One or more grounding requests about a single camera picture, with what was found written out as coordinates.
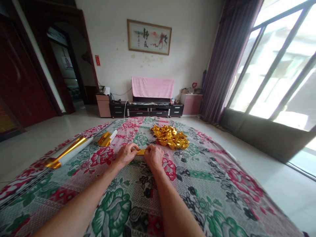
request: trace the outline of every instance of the tv stand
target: tv stand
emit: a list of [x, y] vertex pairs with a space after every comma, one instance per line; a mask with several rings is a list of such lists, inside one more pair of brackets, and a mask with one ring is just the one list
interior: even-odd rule
[[[121, 103], [111, 102], [109, 104], [111, 117], [124, 117], [125, 101]], [[168, 103], [128, 103], [125, 108], [125, 117], [144, 117], [144, 116], [157, 116], [167, 117], [178, 116], [181, 117], [183, 113], [184, 105], [168, 104]]]

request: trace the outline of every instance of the forearm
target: forearm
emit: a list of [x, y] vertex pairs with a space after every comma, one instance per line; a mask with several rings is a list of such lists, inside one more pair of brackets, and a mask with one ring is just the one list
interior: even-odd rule
[[163, 169], [153, 171], [157, 183], [165, 236], [205, 236]]
[[121, 168], [120, 165], [110, 165], [91, 186], [70, 201], [33, 237], [83, 236], [102, 195]]

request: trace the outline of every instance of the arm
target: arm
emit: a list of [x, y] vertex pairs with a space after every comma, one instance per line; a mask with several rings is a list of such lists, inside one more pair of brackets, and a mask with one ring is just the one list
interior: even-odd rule
[[138, 149], [135, 143], [121, 147], [115, 162], [91, 186], [46, 222], [33, 237], [83, 236], [105, 190], [120, 170], [129, 164], [137, 154], [134, 147]]
[[164, 151], [154, 145], [146, 148], [144, 157], [154, 175], [163, 215], [165, 236], [205, 236], [162, 167]]

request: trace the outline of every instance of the floral bedspread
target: floral bedspread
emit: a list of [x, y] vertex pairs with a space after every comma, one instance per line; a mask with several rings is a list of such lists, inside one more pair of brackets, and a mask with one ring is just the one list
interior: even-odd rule
[[[54, 151], [33, 163], [0, 192], [0, 235], [30, 236], [92, 184], [121, 146], [135, 142], [145, 149], [156, 144], [150, 130], [154, 125], [170, 125], [188, 136], [186, 150], [162, 147], [163, 167], [206, 236], [303, 236], [216, 141], [192, 127], [157, 117], [114, 120], [83, 132], [89, 138], [105, 127], [110, 133], [118, 130], [110, 146], [98, 146], [96, 137], [57, 170], [42, 165]], [[85, 237], [146, 235], [163, 236], [164, 227], [155, 180], [144, 157], [136, 156], [110, 184]]]

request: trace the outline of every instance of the curtain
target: curtain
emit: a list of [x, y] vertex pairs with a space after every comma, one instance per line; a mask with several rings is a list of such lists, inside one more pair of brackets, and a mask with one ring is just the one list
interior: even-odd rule
[[262, 3], [263, 0], [227, 0], [225, 3], [203, 86], [200, 113], [207, 122], [220, 122], [232, 78]]

